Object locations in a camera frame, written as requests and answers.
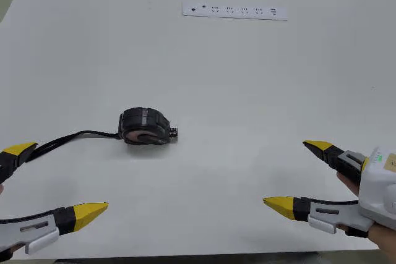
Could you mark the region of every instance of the tape measure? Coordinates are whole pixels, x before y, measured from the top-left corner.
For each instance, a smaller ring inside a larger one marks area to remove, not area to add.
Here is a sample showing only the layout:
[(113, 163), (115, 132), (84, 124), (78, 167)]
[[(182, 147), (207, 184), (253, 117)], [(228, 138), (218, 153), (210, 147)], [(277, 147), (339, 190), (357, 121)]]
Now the tape measure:
[(171, 128), (164, 115), (153, 108), (131, 108), (119, 117), (118, 133), (82, 130), (74, 134), (52, 140), (38, 148), (28, 157), (32, 161), (55, 148), (70, 142), (82, 134), (99, 135), (106, 138), (123, 139), (130, 145), (164, 145), (178, 136), (177, 128)]

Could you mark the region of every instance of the power strip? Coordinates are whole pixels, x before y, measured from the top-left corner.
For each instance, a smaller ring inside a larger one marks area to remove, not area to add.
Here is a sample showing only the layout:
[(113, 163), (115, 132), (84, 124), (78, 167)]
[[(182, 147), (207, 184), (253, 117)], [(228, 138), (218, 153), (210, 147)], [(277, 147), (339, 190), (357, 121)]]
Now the power strip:
[(220, 6), (209, 3), (183, 3), (183, 15), (234, 19), (287, 20), (285, 8), (264, 6)]

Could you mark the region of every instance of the finger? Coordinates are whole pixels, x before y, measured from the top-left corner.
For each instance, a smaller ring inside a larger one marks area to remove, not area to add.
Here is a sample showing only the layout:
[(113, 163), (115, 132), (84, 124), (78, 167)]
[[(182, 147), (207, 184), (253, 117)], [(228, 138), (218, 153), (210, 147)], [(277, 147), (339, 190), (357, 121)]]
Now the finger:
[(344, 185), (346, 185), (346, 187), (348, 189), (351, 190), (352, 193), (354, 193), (356, 196), (359, 195), (359, 188), (357, 185), (355, 185), (349, 178), (343, 176), (342, 174), (340, 174), (339, 172), (337, 172), (337, 177), (340, 181), (342, 181), (344, 183)]
[(394, 253), (396, 231), (374, 224), (369, 229), (369, 239), (378, 245), (385, 253)]

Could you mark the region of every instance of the power strip switch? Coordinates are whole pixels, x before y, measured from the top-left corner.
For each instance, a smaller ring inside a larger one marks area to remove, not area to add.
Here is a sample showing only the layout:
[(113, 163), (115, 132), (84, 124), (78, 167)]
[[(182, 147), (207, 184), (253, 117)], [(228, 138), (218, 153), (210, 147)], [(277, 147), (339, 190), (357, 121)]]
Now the power strip switch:
[(205, 2), (184, 2), (182, 14), (193, 17), (218, 17), (233, 19), (287, 20), (287, 11), (281, 7), (268, 6), (221, 6)]

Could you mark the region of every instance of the power outlet socket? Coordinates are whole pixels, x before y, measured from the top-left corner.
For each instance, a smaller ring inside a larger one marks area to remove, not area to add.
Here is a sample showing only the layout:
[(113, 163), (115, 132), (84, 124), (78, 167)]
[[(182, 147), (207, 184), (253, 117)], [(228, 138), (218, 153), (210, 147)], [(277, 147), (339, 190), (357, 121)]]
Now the power outlet socket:
[(206, 2), (184, 2), (182, 14), (193, 17), (218, 17), (234, 19), (287, 20), (285, 8), (267, 6), (221, 6)]

